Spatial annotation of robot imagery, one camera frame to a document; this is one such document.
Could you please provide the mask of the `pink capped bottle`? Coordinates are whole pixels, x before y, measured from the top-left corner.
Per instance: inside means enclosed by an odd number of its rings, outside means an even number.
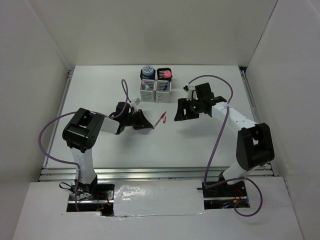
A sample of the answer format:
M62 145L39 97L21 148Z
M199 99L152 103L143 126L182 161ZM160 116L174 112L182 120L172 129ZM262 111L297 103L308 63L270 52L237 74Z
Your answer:
M162 75L163 79L171 79L172 78L172 72L170 70L166 70L163 75Z

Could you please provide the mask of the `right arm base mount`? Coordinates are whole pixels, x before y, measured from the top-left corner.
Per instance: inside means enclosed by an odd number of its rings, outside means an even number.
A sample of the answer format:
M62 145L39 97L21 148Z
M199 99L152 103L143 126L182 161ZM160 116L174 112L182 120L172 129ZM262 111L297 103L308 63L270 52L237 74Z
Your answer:
M233 185L223 183L212 188L206 188L202 182L202 187L198 187L197 190L202 191L205 210L233 209L236 203L238 208L250 207L243 180Z

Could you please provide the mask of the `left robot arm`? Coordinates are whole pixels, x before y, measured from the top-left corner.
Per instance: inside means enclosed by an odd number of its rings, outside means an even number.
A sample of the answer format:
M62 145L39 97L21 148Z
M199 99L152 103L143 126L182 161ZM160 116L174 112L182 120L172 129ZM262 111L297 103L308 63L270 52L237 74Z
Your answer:
M62 138L70 148L73 160L79 165L75 183L88 200L99 193L98 176L93 166L92 148L100 132L121 134L126 127L134 130L151 129L143 111L135 103L119 102L111 116L79 108L62 132Z

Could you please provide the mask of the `blue glue jar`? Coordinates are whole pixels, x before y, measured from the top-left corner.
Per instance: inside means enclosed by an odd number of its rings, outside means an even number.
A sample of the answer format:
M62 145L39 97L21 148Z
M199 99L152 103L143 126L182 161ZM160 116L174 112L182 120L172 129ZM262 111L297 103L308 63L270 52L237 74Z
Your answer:
M142 67L143 71L147 72L147 73L151 73L153 70L155 70L151 65L145 65Z

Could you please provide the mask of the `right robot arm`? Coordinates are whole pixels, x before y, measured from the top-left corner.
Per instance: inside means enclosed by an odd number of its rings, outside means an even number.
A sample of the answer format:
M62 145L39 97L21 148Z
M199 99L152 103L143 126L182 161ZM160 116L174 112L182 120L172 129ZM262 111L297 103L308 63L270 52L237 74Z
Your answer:
M215 96L209 83L186 85L183 90L187 97L178 99L174 121L198 119L200 114L206 114L222 123L221 131L228 128L236 134L235 161L219 175L218 184L220 194L230 196L249 172L274 160L270 127L248 119L224 97Z

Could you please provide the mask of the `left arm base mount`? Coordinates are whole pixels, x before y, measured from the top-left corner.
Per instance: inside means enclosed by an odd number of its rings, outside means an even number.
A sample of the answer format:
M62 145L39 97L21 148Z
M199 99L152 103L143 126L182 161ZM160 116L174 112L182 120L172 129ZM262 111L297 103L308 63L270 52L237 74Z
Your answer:
M114 215L114 194L115 184L102 183L89 185L87 188L78 184L60 182L59 188L69 192L66 211L75 212L97 212L102 216L111 217Z

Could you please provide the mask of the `purple highlighter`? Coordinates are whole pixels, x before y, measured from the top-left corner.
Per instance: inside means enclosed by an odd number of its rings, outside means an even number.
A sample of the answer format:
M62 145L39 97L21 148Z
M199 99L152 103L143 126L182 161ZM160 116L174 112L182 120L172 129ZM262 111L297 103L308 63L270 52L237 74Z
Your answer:
M141 85L142 85L142 89L145 90L145 86L147 86L148 84L145 81L142 81Z

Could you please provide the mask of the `red pen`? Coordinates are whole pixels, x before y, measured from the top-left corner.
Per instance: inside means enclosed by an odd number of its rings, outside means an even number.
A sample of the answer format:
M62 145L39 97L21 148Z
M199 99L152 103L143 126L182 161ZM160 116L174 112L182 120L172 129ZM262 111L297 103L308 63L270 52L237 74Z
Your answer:
M158 119L158 121L153 125L153 127L152 127L153 130L157 127L157 125L161 122L161 120L163 120L163 119L166 117L166 114L167 114L167 112L165 111L165 112L160 116L160 118Z

